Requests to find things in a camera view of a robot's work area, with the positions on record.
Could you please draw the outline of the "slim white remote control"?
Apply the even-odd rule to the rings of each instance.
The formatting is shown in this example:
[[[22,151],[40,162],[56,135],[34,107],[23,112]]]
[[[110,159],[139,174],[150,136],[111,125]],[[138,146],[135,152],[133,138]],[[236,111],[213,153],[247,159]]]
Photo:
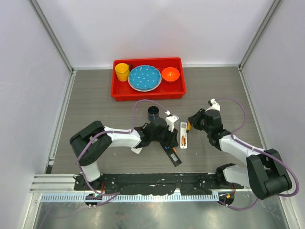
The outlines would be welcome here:
[[[187,149],[187,123],[180,123],[180,149]]]

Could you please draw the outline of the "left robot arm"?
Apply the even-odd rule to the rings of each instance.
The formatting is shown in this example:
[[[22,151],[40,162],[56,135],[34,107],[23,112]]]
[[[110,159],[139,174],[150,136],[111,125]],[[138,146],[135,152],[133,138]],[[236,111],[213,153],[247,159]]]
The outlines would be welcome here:
[[[113,129],[94,121],[71,137],[70,145],[77,157],[76,164],[85,176],[85,185],[97,190],[102,183],[97,165],[98,158],[111,147],[128,147],[139,154],[151,142],[158,142],[174,166],[182,162],[174,148],[178,146],[178,130],[174,127],[176,116],[156,118],[133,129]]]

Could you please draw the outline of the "yellow handled screwdriver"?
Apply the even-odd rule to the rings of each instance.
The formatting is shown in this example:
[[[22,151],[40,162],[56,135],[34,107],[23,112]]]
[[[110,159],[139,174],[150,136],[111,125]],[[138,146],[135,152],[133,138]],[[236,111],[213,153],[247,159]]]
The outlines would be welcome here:
[[[186,136],[188,135],[190,129],[191,129],[192,125],[190,122],[187,123],[187,127],[186,127]]]

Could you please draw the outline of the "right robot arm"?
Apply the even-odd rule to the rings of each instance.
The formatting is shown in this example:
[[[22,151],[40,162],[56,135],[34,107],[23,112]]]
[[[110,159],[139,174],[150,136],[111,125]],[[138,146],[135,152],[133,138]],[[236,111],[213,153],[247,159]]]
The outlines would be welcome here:
[[[231,183],[237,183],[251,188],[261,200],[292,188],[292,181],[279,153],[274,149],[254,147],[224,129],[218,110],[200,109],[188,118],[188,122],[194,129],[205,131],[212,146],[246,164],[246,169],[235,164],[223,166],[222,172],[215,176],[218,187],[227,188]]]

